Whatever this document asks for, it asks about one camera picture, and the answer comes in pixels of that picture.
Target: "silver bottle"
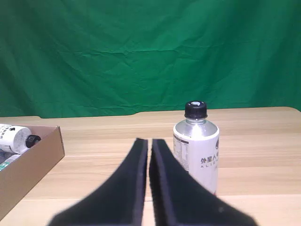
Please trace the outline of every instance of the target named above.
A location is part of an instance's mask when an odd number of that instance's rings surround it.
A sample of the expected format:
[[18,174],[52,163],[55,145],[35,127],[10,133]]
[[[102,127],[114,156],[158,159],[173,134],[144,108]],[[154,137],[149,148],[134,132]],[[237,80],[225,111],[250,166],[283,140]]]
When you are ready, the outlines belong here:
[[219,128],[206,120],[203,101],[185,105],[185,120],[174,126],[174,156],[203,187],[216,193]]

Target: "tube cap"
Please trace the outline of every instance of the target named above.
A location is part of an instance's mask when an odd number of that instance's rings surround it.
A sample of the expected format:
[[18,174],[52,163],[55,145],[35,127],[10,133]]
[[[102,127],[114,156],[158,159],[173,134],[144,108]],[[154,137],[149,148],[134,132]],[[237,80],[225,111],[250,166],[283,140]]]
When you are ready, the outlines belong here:
[[25,142],[26,147],[31,148],[36,143],[38,143],[40,140],[41,140],[41,138],[37,135],[29,135]]
[[204,119],[207,117],[207,104],[204,101],[189,101],[185,105],[185,115],[189,119]]

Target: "aluminum bottle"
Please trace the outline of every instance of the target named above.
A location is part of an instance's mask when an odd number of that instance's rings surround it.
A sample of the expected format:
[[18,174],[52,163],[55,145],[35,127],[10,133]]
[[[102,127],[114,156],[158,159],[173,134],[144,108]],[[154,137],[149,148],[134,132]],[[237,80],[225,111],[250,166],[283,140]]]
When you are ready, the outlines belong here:
[[0,151],[23,154],[40,140],[27,127],[0,124]]
[[174,156],[204,188],[215,194],[219,158],[219,128],[206,120],[207,105],[189,101],[185,120],[174,126]]

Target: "table surface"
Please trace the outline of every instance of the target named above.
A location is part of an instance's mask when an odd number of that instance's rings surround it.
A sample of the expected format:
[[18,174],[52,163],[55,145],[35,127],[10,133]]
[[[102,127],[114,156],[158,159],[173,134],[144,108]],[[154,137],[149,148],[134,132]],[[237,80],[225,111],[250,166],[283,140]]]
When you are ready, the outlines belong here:
[[[261,226],[301,222],[301,113],[289,107],[209,110],[219,126],[218,197]],[[101,185],[136,137],[163,138],[172,147],[183,111],[130,116],[41,119],[1,118],[1,123],[59,125],[66,156],[0,221],[0,226],[41,226]],[[143,225],[154,225],[147,185]]]

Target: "bottle label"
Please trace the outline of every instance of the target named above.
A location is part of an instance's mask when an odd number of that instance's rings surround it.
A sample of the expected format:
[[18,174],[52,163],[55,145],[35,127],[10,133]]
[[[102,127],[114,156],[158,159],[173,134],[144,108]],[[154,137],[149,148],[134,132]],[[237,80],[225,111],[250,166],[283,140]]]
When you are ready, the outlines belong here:
[[211,193],[216,193],[219,130],[209,137],[196,140],[174,129],[174,156],[196,181]]
[[8,159],[6,159],[2,164],[0,164],[0,171],[3,170],[5,167],[7,167],[9,164],[11,164],[14,160],[19,158],[20,154],[14,154],[10,156]]

